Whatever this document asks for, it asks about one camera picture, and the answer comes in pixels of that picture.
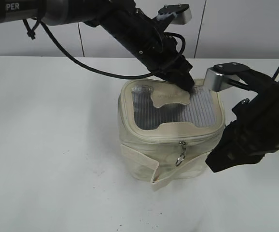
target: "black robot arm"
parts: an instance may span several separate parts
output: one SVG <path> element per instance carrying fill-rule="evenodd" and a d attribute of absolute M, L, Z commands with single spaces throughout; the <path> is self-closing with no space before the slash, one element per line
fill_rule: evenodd
<path fill-rule="evenodd" d="M 150 19 L 133 0 L 0 0 L 0 23 L 24 20 L 29 28 L 25 21 L 29 18 L 51 26 L 74 22 L 100 25 L 155 76 L 186 91 L 194 86 L 192 65 L 177 51 L 174 36 L 183 43 L 184 38 L 164 33 L 169 24 L 185 24 L 191 19 L 188 4 L 164 6 Z M 28 30 L 30 37 L 34 29 Z"/>
<path fill-rule="evenodd" d="M 279 82 L 245 65 L 226 63 L 208 69 L 205 85 L 213 91 L 236 86 L 258 93 L 252 101 L 242 100 L 233 108 L 236 121 L 225 128 L 206 160 L 213 172 L 256 164 L 265 154 L 279 150 Z"/>

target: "bag handle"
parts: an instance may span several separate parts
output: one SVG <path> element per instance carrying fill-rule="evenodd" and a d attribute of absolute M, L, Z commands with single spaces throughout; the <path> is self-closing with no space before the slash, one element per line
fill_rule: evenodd
<path fill-rule="evenodd" d="M 201 154 L 201 155 L 189 160 L 188 162 L 186 162 L 186 160 L 185 160 L 184 161 L 185 163 L 181 164 L 180 166 L 177 166 L 175 168 L 175 170 L 172 171 L 168 176 L 163 177 L 162 179 L 158 179 L 158 177 L 161 174 L 161 170 L 159 168 L 158 161 L 156 161 L 124 144 L 121 144 L 121 151 L 122 151 L 122 155 L 125 156 L 126 158 L 131 159 L 134 162 L 136 162 L 140 165 L 146 166 L 146 167 L 150 168 L 151 170 L 153 170 L 153 176 L 150 180 L 153 191 L 157 191 L 160 188 L 165 187 L 172 180 L 179 178 L 179 175 L 190 170 L 192 167 L 195 167 L 197 163 L 199 164 L 198 166 L 201 167 L 201 169 L 195 171 L 196 172 L 195 176 L 200 175 L 207 167 L 205 164 L 200 165 L 200 163 L 205 163 L 205 159 L 208 156 L 208 154 L 210 153 L 210 152 L 207 152 L 207 153 Z"/>

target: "insulated lunch bag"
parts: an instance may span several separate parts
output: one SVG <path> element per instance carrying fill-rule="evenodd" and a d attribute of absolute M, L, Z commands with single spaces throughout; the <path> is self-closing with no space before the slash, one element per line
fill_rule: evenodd
<path fill-rule="evenodd" d="M 205 88 L 203 80 L 195 80 L 190 93 L 163 81 L 129 81 L 118 105 L 126 165 L 154 190 L 203 173 L 225 128 L 219 94 Z"/>

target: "zipper pull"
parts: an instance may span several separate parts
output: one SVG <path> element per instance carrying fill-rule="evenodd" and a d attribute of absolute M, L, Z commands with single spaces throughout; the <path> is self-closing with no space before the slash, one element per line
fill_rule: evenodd
<path fill-rule="evenodd" d="M 184 161 L 184 158 L 186 158 L 187 143 L 185 141 L 180 141 L 179 144 L 181 146 L 181 155 L 176 161 L 176 167 L 181 165 L 181 163 Z"/>

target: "white table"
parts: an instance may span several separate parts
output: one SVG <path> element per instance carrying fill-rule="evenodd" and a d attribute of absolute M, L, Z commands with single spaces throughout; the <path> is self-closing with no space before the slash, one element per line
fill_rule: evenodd
<path fill-rule="evenodd" d="M 135 59 L 81 60 L 114 73 L 147 72 Z M 195 59 L 192 75 L 229 61 L 270 75 L 279 64 Z M 116 122 L 124 82 L 66 58 L 0 57 L 0 232 L 279 231 L 279 152 L 157 192 L 132 178 Z M 227 122 L 252 96 L 222 93 Z"/>

